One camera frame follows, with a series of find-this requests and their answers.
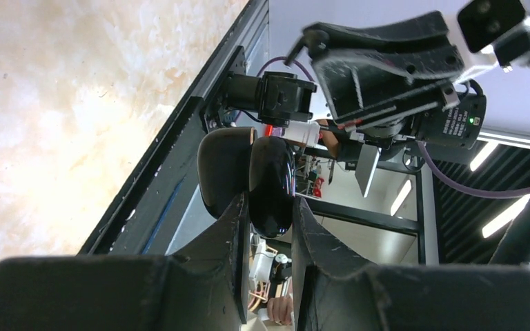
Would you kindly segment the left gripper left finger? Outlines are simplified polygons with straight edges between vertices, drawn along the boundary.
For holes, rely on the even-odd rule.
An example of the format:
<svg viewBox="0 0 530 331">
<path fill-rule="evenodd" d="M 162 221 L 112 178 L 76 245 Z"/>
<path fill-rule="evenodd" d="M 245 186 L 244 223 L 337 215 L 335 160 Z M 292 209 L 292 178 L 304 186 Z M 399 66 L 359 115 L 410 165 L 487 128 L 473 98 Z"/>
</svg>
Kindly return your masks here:
<svg viewBox="0 0 530 331">
<path fill-rule="evenodd" d="M 239 330 L 248 198 L 175 253 L 0 262 L 0 330 Z"/>
</svg>

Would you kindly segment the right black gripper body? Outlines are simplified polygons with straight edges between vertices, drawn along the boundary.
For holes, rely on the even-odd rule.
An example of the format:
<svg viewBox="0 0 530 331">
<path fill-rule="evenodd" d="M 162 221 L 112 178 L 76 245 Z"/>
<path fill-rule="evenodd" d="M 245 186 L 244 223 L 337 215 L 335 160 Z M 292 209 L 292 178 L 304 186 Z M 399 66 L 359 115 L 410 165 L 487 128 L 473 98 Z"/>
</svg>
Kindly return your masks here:
<svg viewBox="0 0 530 331">
<path fill-rule="evenodd" d="M 306 50 L 337 126 L 365 130 L 459 104 L 453 84 L 464 64 L 448 34 L 439 11 L 371 28 L 318 22 L 288 61 Z"/>
</svg>

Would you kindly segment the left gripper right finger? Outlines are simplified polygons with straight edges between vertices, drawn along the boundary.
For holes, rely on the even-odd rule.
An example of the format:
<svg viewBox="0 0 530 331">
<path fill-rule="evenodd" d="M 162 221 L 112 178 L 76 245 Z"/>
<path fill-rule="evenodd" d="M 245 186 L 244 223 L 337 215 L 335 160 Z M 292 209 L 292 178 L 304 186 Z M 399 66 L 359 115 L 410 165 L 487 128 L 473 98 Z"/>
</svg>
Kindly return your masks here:
<svg viewBox="0 0 530 331">
<path fill-rule="evenodd" d="M 530 330 L 530 270 L 378 265 L 293 203 L 297 330 Z"/>
</svg>

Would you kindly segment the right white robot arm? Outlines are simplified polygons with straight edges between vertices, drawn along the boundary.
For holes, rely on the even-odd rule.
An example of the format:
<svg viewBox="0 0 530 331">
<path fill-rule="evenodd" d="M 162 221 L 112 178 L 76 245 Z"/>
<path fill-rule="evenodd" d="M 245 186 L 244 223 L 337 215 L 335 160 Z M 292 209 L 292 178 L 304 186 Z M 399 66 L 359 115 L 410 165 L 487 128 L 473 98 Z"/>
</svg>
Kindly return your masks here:
<svg viewBox="0 0 530 331">
<path fill-rule="evenodd" d="M 374 28 L 314 23 L 288 54 L 306 50 L 331 119 L 342 132 L 388 148 L 415 141 L 471 148 L 486 111 L 464 81 L 452 21 L 438 11 Z"/>
</svg>

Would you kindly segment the black earbud charging case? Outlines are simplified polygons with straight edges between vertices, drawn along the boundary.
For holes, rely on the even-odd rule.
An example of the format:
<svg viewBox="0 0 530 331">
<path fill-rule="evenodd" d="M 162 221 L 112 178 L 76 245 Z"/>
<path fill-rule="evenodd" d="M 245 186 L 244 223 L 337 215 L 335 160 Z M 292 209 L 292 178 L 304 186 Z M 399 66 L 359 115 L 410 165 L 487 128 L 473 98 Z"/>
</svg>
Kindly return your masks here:
<svg viewBox="0 0 530 331">
<path fill-rule="evenodd" d="M 202 200 L 219 218 L 239 194 L 248 200 L 248 213 L 260 236 L 284 235 L 293 222 L 295 153 L 285 139 L 257 136 L 252 127 L 221 128 L 208 133 L 197 153 Z"/>
</svg>

